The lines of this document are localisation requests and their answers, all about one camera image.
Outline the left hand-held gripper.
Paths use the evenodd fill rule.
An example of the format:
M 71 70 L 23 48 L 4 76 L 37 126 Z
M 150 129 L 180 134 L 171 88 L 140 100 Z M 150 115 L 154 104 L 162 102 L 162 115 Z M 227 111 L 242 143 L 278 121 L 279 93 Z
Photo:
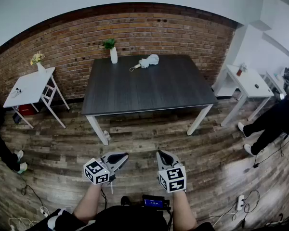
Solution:
M 115 171 L 121 169 L 129 159 L 126 152 L 108 152 L 104 156 L 92 158 L 84 166 L 84 174 L 94 185 L 112 182 Z

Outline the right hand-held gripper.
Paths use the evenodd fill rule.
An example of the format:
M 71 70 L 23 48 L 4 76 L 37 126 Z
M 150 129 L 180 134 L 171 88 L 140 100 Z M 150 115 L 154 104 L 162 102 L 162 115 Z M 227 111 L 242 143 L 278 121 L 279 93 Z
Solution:
M 158 181 L 167 193 L 186 191 L 186 171 L 179 158 L 168 151 L 157 151 Z

